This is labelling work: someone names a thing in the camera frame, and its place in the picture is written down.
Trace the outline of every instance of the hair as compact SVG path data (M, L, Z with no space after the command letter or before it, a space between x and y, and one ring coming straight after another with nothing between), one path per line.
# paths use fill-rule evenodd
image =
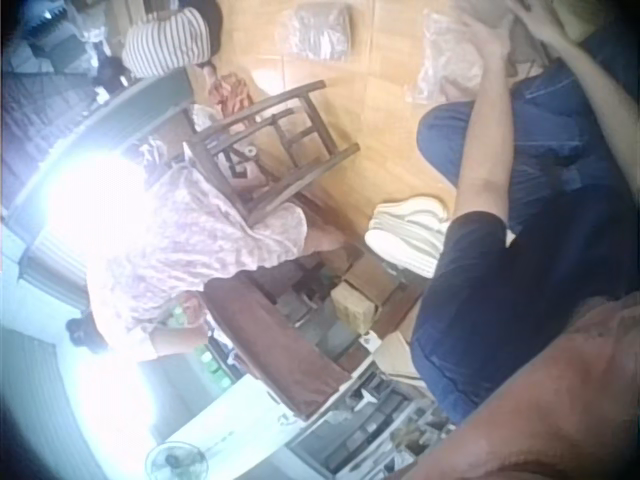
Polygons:
M66 328L69 340L76 347L86 347L96 355L109 349L109 345L98 330L91 312L82 318L72 318L67 321Z
M118 57L105 56L99 60L98 71L93 80L95 86L104 88L109 95L112 95L124 88L120 77L127 73L127 67Z

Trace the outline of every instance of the floral shirt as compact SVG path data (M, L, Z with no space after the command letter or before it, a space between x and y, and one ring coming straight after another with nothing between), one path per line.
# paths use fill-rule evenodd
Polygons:
M307 233L304 213L292 204L249 228L187 165L172 169L148 193L152 206L140 218L140 233L129 235L124 247L95 256L87 267L98 329L112 348L139 360L156 357L149 333L162 328L158 317L168 302L201 291L212 278L296 258Z

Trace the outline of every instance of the brown cloth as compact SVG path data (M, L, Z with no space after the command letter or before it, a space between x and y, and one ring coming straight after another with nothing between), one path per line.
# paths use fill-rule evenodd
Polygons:
M244 78L228 73L217 78L209 89L211 103L220 108L223 118L228 118L253 105L253 98Z
M243 275L209 281L203 298L250 370L300 418L311 418L350 380Z
M492 28L498 27L511 11L506 0L454 0L454 2L458 9L467 12ZM511 62L516 65L533 63L545 66L549 63L549 57L542 44L518 19L511 27L511 53L509 56Z

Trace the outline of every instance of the floor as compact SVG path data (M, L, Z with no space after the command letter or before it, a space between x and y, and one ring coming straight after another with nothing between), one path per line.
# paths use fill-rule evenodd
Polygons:
M277 40L283 14L296 0L219 0L224 13L221 74L235 71L256 100L314 80L313 94L339 145L358 142L361 153L316 182L312 195L337 225L361 236L376 205L433 195L449 206L454 191L422 159L416 129L428 105L407 101L423 57L425 9L446 11L448 0L347 0L352 7L352 54L344 63L282 55ZM204 79L190 77L205 103Z

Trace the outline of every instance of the wooden chair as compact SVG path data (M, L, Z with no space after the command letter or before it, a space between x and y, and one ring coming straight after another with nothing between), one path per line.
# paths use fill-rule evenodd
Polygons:
M232 203L249 226L262 221L273 210L288 201L304 187L360 150L360 146L357 143L349 145L344 150L338 149L331 132L329 132L309 96L311 92L325 87L325 82L320 80L267 98L210 126L185 142L195 168ZM287 104L292 100L297 100L299 106L284 108L262 120L256 121L258 114ZM294 135L287 136L279 122L298 112L306 114L311 126ZM238 124L248 126L240 132L229 133L230 129ZM254 158L247 156L242 149L238 148L236 144L267 127L271 127L276 131L280 144L296 168L284 178L278 179L256 198L244 202L234 191L227 177L220 169L217 158L222 154L230 165L234 164L233 157L236 157L241 162L255 161ZM300 162L293 154L292 147L313 134L318 135L329 158L325 161L313 161L300 166Z

